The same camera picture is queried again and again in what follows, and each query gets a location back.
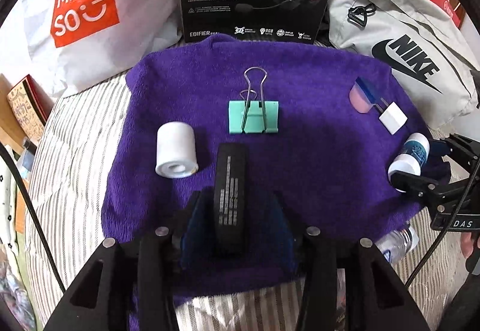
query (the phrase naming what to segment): clear plastic bottle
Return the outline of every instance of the clear plastic bottle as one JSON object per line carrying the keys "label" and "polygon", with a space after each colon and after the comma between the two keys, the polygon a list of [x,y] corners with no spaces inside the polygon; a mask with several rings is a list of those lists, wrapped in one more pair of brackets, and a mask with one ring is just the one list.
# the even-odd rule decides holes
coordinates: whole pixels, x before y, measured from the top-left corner
{"label": "clear plastic bottle", "polygon": [[385,259],[395,265],[419,243],[419,237],[413,227],[408,224],[402,230],[393,230],[375,244]]}

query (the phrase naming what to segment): screw head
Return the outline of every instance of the screw head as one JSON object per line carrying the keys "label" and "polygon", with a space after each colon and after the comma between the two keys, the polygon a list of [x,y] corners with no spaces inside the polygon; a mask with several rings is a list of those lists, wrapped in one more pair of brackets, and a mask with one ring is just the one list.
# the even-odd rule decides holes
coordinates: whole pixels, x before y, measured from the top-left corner
{"label": "screw head", "polygon": [[169,234],[170,230],[167,227],[158,227],[155,230],[155,235],[157,236],[167,236]]}
{"label": "screw head", "polygon": [[320,235],[320,229],[318,227],[308,227],[307,233],[310,236],[318,236]]}
{"label": "screw head", "polygon": [[105,248],[110,248],[112,247],[114,244],[115,244],[115,239],[112,238],[112,237],[107,237],[103,242],[102,242],[103,246]]}
{"label": "screw head", "polygon": [[373,246],[373,244],[374,244],[374,243],[373,243],[369,238],[367,238],[367,237],[363,237],[362,239],[360,239],[360,245],[361,245],[362,247],[370,248],[370,247]]}

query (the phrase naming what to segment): nike logo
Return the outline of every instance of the nike logo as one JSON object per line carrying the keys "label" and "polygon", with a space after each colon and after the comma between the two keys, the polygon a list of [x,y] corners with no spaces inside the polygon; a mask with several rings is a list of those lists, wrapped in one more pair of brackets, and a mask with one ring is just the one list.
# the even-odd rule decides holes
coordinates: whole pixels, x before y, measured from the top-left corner
{"label": "nike logo", "polygon": [[[407,63],[412,69],[391,58],[386,51],[386,47],[393,49],[398,56],[400,56],[405,63]],[[420,48],[416,42],[414,42],[408,35],[400,37],[394,41],[394,38],[390,40],[383,40],[378,42],[371,49],[371,55],[378,60],[387,63],[390,67],[400,71],[401,73],[408,75],[419,82],[424,83],[428,87],[433,88],[435,91],[442,93],[438,88],[432,86],[427,81],[427,75],[433,75],[435,72],[440,71],[432,59],[427,57],[427,54]]]}

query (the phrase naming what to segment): striped fabric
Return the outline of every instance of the striped fabric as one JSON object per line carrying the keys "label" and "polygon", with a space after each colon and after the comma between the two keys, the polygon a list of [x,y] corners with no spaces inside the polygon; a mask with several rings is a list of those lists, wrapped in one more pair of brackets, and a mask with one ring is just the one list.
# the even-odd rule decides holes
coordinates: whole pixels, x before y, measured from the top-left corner
{"label": "striped fabric", "polygon": [[[37,151],[30,192],[63,282],[68,286],[103,240],[100,211],[130,99],[125,73],[59,100]],[[395,267],[403,280],[435,239],[422,211],[412,219],[421,240]],[[410,292],[432,329],[465,280],[457,234],[448,234]],[[61,292],[30,216],[25,252],[33,304],[46,323]],[[260,291],[195,298],[177,309],[181,330],[294,330],[302,281]]]}

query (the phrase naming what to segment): binder clip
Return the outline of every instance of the binder clip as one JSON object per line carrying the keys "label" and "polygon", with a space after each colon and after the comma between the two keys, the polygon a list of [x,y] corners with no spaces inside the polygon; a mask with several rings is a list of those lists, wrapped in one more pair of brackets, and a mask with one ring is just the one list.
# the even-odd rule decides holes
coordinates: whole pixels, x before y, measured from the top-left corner
{"label": "binder clip", "polygon": [[[252,90],[247,75],[248,71],[254,69],[261,70],[265,74],[260,82],[260,101],[255,101],[258,93]],[[231,134],[278,133],[278,101],[265,101],[263,95],[263,83],[265,83],[267,75],[267,71],[260,67],[250,67],[243,73],[248,83],[248,88],[240,92],[243,101],[229,102],[229,132]]]}

